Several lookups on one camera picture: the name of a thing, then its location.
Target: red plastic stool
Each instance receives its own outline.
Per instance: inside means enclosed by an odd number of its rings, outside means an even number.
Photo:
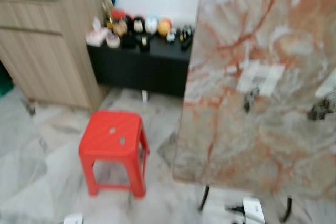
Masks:
[[[142,170],[139,142],[144,149]],[[146,194],[144,176],[149,152],[139,115],[111,111],[94,113],[79,145],[79,156],[90,196],[96,196],[98,189],[114,188],[131,190],[134,196],[143,197]],[[93,165],[98,159],[122,163],[128,173],[130,186],[96,184]]]

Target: orange ball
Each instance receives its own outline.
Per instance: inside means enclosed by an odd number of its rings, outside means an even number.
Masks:
[[[165,18],[159,22],[157,28],[157,32],[160,34],[160,36],[166,37],[170,29],[172,28],[172,22],[169,19]]]

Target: pink marble slab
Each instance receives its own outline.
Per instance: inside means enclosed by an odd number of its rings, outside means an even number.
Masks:
[[[284,71],[246,113],[253,62]],[[336,0],[199,0],[174,178],[335,201],[336,114],[307,119],[335,68]]]

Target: cabinet door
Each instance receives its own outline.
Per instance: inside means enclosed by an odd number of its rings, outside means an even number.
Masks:
[[[87,107],[62,36],[2,29],[0,60],[28,98]]]

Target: gray floor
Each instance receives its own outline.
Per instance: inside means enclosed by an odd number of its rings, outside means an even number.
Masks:
[[[151,95],[142,103],[141,92],[112,90],[102,109],[138,112],[151,149],[146,169],[146,197],[135,200],[126,191],[100,191],[90,198],[78,158],[78,145],[89,121],[85,110],[66,106],[36,106],[30,116],[14,89],[0,99],[0,224],[60,223],[81,212],[85,224],[192,223],[215,224],[241,220],[224,205],[241,202],[249,193],[212,188],[203,214],[197,212],[203,187],[174,182],[171,176],[176,131],[182,100]],[[96,163],[100,182],[127,183],[123,167]],[[285,210],[285,197],[257,195],[265,219],[276,224]],[[334,224],[335,204],[294,199],[289,224]]]

